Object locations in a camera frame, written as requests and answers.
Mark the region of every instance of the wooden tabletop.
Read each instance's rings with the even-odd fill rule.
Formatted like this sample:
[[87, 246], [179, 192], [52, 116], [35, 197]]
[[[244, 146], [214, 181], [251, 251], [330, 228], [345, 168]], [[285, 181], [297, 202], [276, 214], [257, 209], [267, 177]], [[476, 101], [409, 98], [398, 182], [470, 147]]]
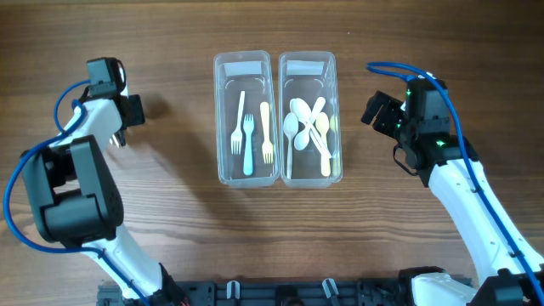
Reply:
[[[422, 265], [475, 277], [444, 207], [393, 162], [394, 140], [360, 123], [377, 90], [399, 99], [405, 90], [365, 64], [405, 62], [446, 81], [495, 193], [544, 252], [542, 13], [538, 2], [471, 0], [0, 6], [0, 185], [23, 150], [56, 134], [54, 102], [87, 78], [86, 61], [114, 56], [148, 121], [105, 159], [125, 224], [176, 280], [347, 280]], [[281, 53], [334, 53], [341, 182], [232, 190], [218, 181], [213, 57], [240, 50], [270, 54], [276, 97]], [[62, 105], [61, 121], [71, 115]], [[22, 182], [11, 207], [43, 242]], [[83, 255], [32, 251], [0, 223], [0, 304], [92, 305], [109, 281]]]

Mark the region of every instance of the utensil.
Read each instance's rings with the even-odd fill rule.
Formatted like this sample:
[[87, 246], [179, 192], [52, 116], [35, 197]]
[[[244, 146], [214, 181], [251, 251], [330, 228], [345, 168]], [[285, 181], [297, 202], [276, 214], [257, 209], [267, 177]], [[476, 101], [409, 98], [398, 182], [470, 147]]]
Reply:
[[261, 103], [261, 122], [263, 122], [263, 158], [264, 163], [272, 163], [274, 160], [274, 146], [270, 142], [270, 105]]
[[244, 133], [246, 133], [246, 152], [244, 153], [244, 174], [253, 174], [253, 152], [252, 152], [252, 133], [255, 129], [253, 115], [246, 115], [244, 118]]
[[[325, 147], [327, 148], [326, 133], [329, 131], [329, 117], [326, 116], [326, 113], [321, 112], [317, 116], [315, 127], [320, 131], [321, 140], [323, 140], [323, 144], [325, 144]], [[325, 156], [321, 156], [321, 174], [325, 177], [331, 175], [331, 162], [329, 161], [329, 158]]]
[[311, 110], [309, 109], [309, 106], [304, 100], [302, 99], [296, 99], [295, 102], [293, 102], [293, 109], [292, 112], [297, 115], [297, 118], [300, 122], [302, 122], [306, 127], [309, 126], [309, 137], [314, 141], [315, 146], [317, 147], [317, 150], [327, 158], [331, 158], [331, 153], [329, 153], [329, 150], [325, 147], [323, 144], [323, 141], [321, 140], [321, 137], [317, 130], [315, 130], [315, 127], [312, 123], [309, 122], [309, 118], [311, 116]]
[[297, 116], [293, 113], [287, 114], [285, 120], [283, 121], [283, 133], [289, 139], [289, 147], [287, 149], [287, 178], [291, 178], [292, 173], [292, 138], [298, 132], [298, 119]]
[[242, 133], [240, 129], [241, 113], [244, 111], [244, 100], [246, 99], [246, 92], [240, 92], [240, 102], [238, 102], [238, 121], [236, 122], [236, 129], [230, 135], [230, 152], [238, 155], [241, 153], [241, 141]]
[[[325, 98], [319, 97], [315, 101], [314, 108], [312, 109], [312, 115], [309, 118], [310, 123], [314, 123], [315, 119], [321, 113], [321, 110], [323, 110], [323, 107], [325, 106]], [[304, 150], [309, 143], [309, 127], [305, 127], [302, 132], [297, 134], [295, 137], [295, 149], [297, 150]]]

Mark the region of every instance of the plastic spoon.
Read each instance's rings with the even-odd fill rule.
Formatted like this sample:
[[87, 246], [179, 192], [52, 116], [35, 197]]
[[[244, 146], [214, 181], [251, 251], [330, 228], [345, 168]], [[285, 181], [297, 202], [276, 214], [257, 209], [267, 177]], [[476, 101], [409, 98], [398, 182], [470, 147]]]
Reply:
[[283, 121], [283, 133], [289, 139], [289, 148], [287, 149], [287, 178], [291, 178], [292, 173], [292, 138], [298, 132], [298, 119], [297, 116], [293, 113], [287, 114], [285, 120]]
[[[329, 118], [326, 116], [326, 113], [322, 112], [317, 116], [315, 127], [320, 131], [321, 140], [323, 140], [325, 147], [327, 147], [326, 133], [329, 131]], [[331, 175], [331, 162], [325, 156], [321, 156], [321, 174], [324, 177]]]
[[[323, 110], [323, 107], [325, 106], [325, 98], [319, 97], [315, 101], [314, 109], [312, 110], [312, 115], [309, 118], [310, 123], [314, 123], [317, 116], [321, 113], [321, 110]], [[295, 149], [297, 150], [304, 150], [309, 143], [309, 127], [305, 127], [302, 132], [297, 134], [295, 137]]]
[[306, 102], [304, 102], [302, 99], [295, 99], [295, 101], [292, 103], [292, 112], [297, 115], [300, 122], [302, 122], [306, 127], [309, 127], [309, 137], [312, 139], [312, 141], [314, 141], [317, 150], [319, 150], [323, 156], [331, 158], [331, 153], [329, 153], [329, 150], [325, 147], [325, 144], [323, 144], [319, 133], [315, 129], [314, 125], [309, 122], [312, 111], [309, 109], [308, 104], [306, 104]]

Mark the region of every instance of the plastic fork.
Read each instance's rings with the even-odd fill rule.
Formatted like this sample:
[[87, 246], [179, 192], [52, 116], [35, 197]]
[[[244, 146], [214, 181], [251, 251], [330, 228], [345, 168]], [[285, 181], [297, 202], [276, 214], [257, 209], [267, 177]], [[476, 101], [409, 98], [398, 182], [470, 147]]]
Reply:
[[261, 121], [263, 122], [263, 158], [264, 163], [274, 160], [274, 146], [270, 142], [270, 106], [268, 102], [261, 103]]
[[255, 129], [253, 115], [246, 115], [244, 118], [244, 133], [246, 133], [246, 152], [244, 153], [244, 174], [253, 174], [253, 152], [252, 152], [252, 133]]
[[240, 129], [241, 113], [244, 111], [244, 99], [246, 98], [246, 92], [240, 92], [240, 102], [238, 102], [238, 120], [236, 121], [236, 129], [230, 135], [230, 152], [234, 155], [241, 153], [241, 140], [242, 133]]

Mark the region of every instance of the clear plastic container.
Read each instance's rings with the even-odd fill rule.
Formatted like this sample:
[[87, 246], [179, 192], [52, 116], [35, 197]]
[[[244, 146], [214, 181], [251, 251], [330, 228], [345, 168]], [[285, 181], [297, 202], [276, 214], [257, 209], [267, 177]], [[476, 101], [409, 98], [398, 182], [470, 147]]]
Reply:
[[[218, 54], [214, 59], [215, 122], [217, 129], [219, 180], [236, 188], [251, 188], [272, 185], [280, 176], [278, 161], [277, 128], [275, 119], [274, 87], [270, 69], [270, 56], [264, 51], [243, 51]], [[241, 153], [235, 155], [231, 149], [231, 134], [236, 129], [241, 91], [245, 92], [241, 119]], [[260, 105], [269, 103], [269, 138], [272, 142], [273, 162], [264, 163], [264, 129]], [[246, 114], [253, 114], [252, 133], [253, 172], [243, 171], [247, 137], [243, 131]]]
[[[325, 188], [342, 179], [342, 147], [338, 111], [337, 71], [330, 52], [289, 52], [280, 57], [280, 164], [281, 178], [295, 188]], [[291, 99], [300, 98], [313, 109], [317, 98], [326, 100], [322, 112], [327, 114], [330, 129], [326, 134], [332, 155], [331, 175], [321, 174], [321, 154], [312, 140], [304, 150], [292, 149], [292, 176], [286, 176], [288, 139], [283, 133], [283, 121], [290, 112]], [[304, 129], [298, 124], [298, 131]]]

